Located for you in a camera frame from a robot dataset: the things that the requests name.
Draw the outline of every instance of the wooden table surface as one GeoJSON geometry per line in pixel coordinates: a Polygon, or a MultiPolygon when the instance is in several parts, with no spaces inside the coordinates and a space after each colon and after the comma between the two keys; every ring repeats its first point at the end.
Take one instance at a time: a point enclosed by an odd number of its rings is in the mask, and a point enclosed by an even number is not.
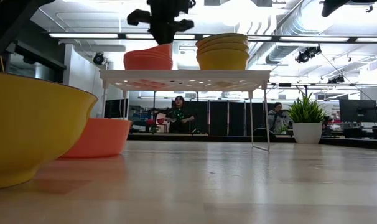
{"type": "Polygon", "coordinates": [[[123,156],[58,160],[0,189],[0,224],[375,224],[377,151],[128,142],[123,156]]]}

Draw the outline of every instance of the white table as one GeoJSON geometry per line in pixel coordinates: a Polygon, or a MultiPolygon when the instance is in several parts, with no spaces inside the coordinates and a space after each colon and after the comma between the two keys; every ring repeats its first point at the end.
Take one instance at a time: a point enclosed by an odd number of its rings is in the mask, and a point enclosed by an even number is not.
{"type": "Polygon", "coordinates": [[[264,107],[266,128],[269,129],[268,101],[266,88],[271,71],[255,70],[100,70],[103,80],[103,110],[105,113],[106,94],[109,84],[123,91],[126,98],[128,91],[247,91],[251,110],[251,142],[252,146],[265,151],[270,150],[270,135],[268,147],[255,146],[253,142],[253,91],[262,88],[264,92],[264,107]]]}

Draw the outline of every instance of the stack of yellow bowls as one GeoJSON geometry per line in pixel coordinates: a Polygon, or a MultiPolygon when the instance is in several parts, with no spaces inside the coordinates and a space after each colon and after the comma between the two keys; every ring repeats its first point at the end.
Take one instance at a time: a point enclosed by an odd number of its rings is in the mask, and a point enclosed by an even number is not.
{"type": "Polygon", "coordinates": [[[195,44],[201,70],[245,70],[248,63],[248,37],[243,34],[217,34],[195,44]]]}

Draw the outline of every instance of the yellow bowl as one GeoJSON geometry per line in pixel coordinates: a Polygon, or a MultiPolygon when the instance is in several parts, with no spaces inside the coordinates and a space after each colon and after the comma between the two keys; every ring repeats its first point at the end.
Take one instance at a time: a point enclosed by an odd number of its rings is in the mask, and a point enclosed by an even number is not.
{"type": "Polygon", "coordinates": [[[241,50],[211,50],[197,56],[201,70],[245,70],[248,53],[241,50]]]}
{"type": "Polygon", "coordinates": [[[244,52],[248,52],[248,45],[241,44],[241,43],[220,43],[220,44],[213,44],[208,47],[204,47],[201,50],[197,50],[197,55],[203,54],[210,50],[219,50],[219,49],[231,49],[231,50],[241,50],[244,52]]]}
{"type": "Polygon", "coordinates": [[[0,188],[26,182],[78,141],[97,97],[0,73],[0,188]]]}
{"type": "Polygon", "coordinates": [[[225,44],[225,43],[234,43],[234,44],[245,44],[248,45],[248,40],[242,39],[242,38],[237,38],[237,37],[222,37],[222,38],[217,38],[215,40],[211,40],[200,47],[198,47],[198,51],[202,51],[203,49],[210,47],[215,44],[225,44]]]}
{"type": "Polygon", "coordinates": [[[221,39],[221,38],[225,38],[225,37],[230,37],[231,39],[235,39],[235,40],[239,40],[239,42],[242,42],[244,40],[248,40],[248,37],[244,34],[236,34],[236,33],[230,33],[230,34],[217,34],[217,35],[211,35],[209,37],[206,37],[202,40],[199,40],[197,41],[197,43],[195,43],[195,45],[200,48],[200,47],[203,47],[202,45],[210,42],[210,41],[214,41],[214,40],[217,40],[217,39],[221,39]]]}

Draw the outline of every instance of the person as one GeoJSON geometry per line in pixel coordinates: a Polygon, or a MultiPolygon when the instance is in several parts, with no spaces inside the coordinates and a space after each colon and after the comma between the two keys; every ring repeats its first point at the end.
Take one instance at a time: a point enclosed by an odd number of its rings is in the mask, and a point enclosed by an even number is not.
{"type": "Polygon", "coordinates": [[[330,136],[332,135],[332,129],[328,127],[328,123],[323,122],[321,125],[321,135],[330,136]]]}
{"type": "Polygon", "coordinates": [[[177,96],[175,103],[169,113],[165,116],[165,121],[170,122],[170,133],[190,133],[190,121],[194,121],[194,114],[186,107],[183,96],[177,96]]]}
{"type": "Polygon", "coordinates": [[[279,134],[280,129],[284,125],[284,115],[282,113],[282,104],[280,102],[275,103],[274,109],[269,111],[268,122],[270,131],[279,134]]]}

